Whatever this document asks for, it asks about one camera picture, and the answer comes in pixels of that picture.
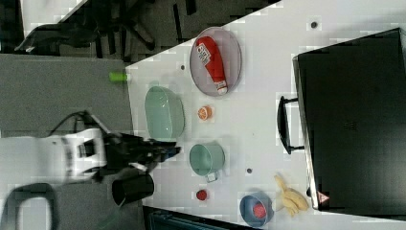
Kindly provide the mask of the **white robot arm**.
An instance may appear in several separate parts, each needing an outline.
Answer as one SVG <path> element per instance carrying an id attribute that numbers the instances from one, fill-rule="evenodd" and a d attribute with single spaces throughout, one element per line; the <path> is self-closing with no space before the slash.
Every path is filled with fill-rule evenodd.
<path id="1" fill-rule="evenodd" d="M 115 173 L 132 163 L 149 172 L 179 151 L 174 142 L 98 128 L 45 138 L 7 137 L 1 140 L 1 187 L 85 180 L 94 173 Z"/>

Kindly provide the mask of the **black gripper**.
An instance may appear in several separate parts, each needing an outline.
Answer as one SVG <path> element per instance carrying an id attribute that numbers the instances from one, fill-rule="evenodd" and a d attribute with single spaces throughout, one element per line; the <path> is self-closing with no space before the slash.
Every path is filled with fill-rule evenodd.
<path id="1" fill-rule="evenodd" d="M 109 173 L 117 173 L 130 163 L 162 163 L 177 155 L 180 147 L 175 142 L 162 142 L 155 139 L 144 140 L 143 137 L 124 133 L 110 133 L 103 137 L 106 165 Z"/>

